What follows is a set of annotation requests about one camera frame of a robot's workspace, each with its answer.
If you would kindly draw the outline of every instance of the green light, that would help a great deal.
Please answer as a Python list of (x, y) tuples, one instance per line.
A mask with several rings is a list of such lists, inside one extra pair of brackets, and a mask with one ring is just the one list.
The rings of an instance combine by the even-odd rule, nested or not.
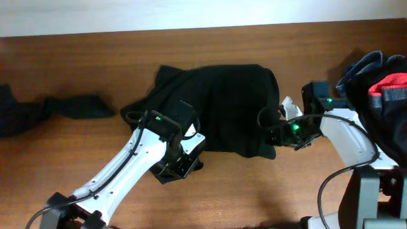
[(299, 128), (300, 128), (299, 125), (297, 125), (297, 124), (294, 124), (294, 125), (293, 125), (293, 131), (296, 131), (296, 130), (298, 130)]

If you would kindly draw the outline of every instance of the wooden tabletop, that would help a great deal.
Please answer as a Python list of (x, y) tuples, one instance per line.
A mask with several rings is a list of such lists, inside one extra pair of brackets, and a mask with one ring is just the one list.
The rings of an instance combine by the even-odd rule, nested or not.
[[(146, 95), (161, 64), (260, 64), (275, 73), (281, 100), (289, 95), (301, 104), (301, 87), (310, 80), (334, 84), (346, 65), (373, 50), (406, 55), (406, 38), (404, 19), (0, 38), (0, 83), (9, 83), (20, 102), (95, 93), (118, 110)], [(1, 139), (0, 228), (23, 228), (53, 193), (70, 195), (130, 135), (116, 115), (53, 117)], [(145, 174), (111, 224), (242, 228), (297, 221), (317, 214), (319, 186), (343, 167), (327, 139), (300, 151), (277, 148), (275, 160), (219, 152), (203, 152), (200, 159), (204, 168), (183, 181), (161, 185)], [(326, 188), (326, 213), (337, 210), (348, 177)]]

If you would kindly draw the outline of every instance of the blue denim fabric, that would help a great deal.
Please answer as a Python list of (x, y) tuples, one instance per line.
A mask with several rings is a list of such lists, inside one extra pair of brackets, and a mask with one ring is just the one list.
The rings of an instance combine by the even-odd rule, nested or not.
[(336, 85), (337, 91), (343, 98), (346, 98), (346, 82), (360, 76), (361, 73), (383, 67), (398, 59), (404, 59), (404, 56), (394, 55), (387, 58), (381, 51), (374, 51), (367, 54), (358, 63), (347, 67), (344, 77)]

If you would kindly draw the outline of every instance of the black garment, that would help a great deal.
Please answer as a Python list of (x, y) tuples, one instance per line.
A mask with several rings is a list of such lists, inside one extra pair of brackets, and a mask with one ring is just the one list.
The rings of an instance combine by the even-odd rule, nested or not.
[(407, 60), (395, 60), (386, 66), (361, 73), (346, 84), (347, 98), (356, 108), (365, 129), (379, 147), (400, 166), (407, 166), (407, 100), (383, 102), (380, 113), (370, 107), (368, 90), (394, 73), (407, 73)]
[(153, 109), (168, 114), (182, 100), (192, 105), (206, 137), (206, 151), (236, 152), (250, 158), (275, 158), (256, 124), (260, 109), (268, 109), (265, 125), (280, 119), (279, 88), (273, 73), (259, 65), (208, 66), (184, 71), (161, 66), (155, 88), (143, 100), (124, 107), (120, 113), (131, 129), (137, 124), (126, 118), (129, 112)]
[(48, 97), (44, 102), (17, 102), (8, 85), (0, 85), (0, 137), (10, 137), (36, 127), (52, 114), (74, 119), (107, 118), (114, 112), (96, 95), (67, 99)]

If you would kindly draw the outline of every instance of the red fabric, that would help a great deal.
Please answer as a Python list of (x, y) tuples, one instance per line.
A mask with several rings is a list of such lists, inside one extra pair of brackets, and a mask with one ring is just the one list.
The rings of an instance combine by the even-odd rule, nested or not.
[(370, 96), (382, 96), (382, 89), (407, 88), (407, 73), (394, 73), (386, 76), (369, 89)]

